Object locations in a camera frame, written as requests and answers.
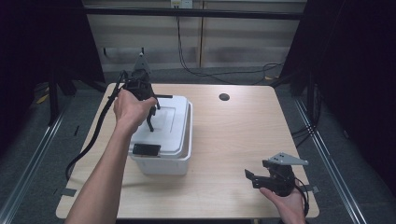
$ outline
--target wooden table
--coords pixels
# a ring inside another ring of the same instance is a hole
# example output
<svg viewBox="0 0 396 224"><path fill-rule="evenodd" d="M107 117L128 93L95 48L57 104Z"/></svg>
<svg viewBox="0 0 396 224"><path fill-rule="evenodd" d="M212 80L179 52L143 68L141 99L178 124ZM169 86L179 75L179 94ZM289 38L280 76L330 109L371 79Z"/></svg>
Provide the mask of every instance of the wooden table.
<svg viewBox="0 0 396 224"><path fill-rule="evenodd" d="M114 88L110 84L84 147ZM128 158L118 218L262 218L279 217L273 204L252 187L245 169L269 176L262 160L285 152L298 157L274 89L263 86L153 84L157 94L186 96L193 105L192 154L186 175L143 175ZM230 100L221 101L227 93ZM75 166L67 183L74 197L63 196L56 215L67 216L79 190L105 150L115 127L109 110L91 151ZM293 171L308 184L304 168ZM308 217L318 215L309 196Z"/></svg>

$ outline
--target person's right hand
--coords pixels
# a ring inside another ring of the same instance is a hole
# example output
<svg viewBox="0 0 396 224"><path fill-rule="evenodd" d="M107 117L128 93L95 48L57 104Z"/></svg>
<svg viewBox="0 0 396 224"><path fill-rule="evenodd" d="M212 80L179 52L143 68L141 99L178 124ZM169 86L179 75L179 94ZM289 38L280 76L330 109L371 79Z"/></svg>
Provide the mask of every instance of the person's right hand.
<svg viewBox="0 0 396 224"><path fill-rule="evenodd" d="M286 197L277 196L266 188L260 188L260 192L276 206L284 223L305 223L303 196L297 189Z"/></svg>
<svg viewBox="0 0 396 224"><path fill-rule="evenodd" d="M128 134L136 132L137 127L149 115L151 107L156 104L157 101L153 97L145 101L139 101L131 92L120 90L118 98L114 101L117 125L124 128L124 131Z"/></svg>

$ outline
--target human arm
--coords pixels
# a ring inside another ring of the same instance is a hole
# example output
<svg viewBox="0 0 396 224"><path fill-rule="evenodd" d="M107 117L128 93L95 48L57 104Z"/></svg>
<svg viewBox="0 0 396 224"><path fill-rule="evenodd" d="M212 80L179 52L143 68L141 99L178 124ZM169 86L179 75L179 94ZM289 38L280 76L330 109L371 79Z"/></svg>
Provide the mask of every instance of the human arm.
<svg viewBox="0 0 396 224"><path fill-rule="evenodd" d="M282 218L284 223L305 223L303 196L297 189L294 189L286 197L277 196L266 188L260 188L260 192L276 206L280 218Z"/></svg>
<svg viewBox="0 0 396 224"><path fill-rule="evenodd" d="M105 152L78 194L65 223L114 223L131 136L156 104L154 98L138 101L121 90L114 102L116 127Z"/></svg>

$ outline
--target container lid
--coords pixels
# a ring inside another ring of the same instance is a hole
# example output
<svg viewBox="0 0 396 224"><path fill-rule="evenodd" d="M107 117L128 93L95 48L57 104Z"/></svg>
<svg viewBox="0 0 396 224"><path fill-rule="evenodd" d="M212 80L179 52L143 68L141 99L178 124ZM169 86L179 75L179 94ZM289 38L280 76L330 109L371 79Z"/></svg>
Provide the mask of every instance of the container lid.
<svg viewBox="0 0 396 224"><path fill-rule="evenodd" d="M154 132L146 121L139 126L129 145L132 156L135 145L160 146L158 156L162 158L177 158L181 154L189 102L184 96L160 97L158 101L161 109L151 117Z"/></svg>

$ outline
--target wrist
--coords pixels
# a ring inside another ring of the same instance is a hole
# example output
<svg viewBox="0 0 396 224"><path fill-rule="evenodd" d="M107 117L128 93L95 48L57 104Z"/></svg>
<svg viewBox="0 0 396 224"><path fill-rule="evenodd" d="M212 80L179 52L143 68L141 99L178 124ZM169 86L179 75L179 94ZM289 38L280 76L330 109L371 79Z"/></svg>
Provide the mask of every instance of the wrist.
<svg viewBox="0 0 396 224"><path fill-rule="evenodd" d="M128 137L131 137L137 131L139 127L138 124L132 122L130 120L118 120L116 123L115 131L120 134L126 134Z"/></svg>
<svg viewBox="0 0 396 224"><path fill-rule="evenodd" d="M281 218L279 220L279 224L306 224L306 223L308 223L308 222L305 220L305 218L303 218L303 219L296 218L296 219L287 220L287 221L283 221L283 219Z"/></svg>

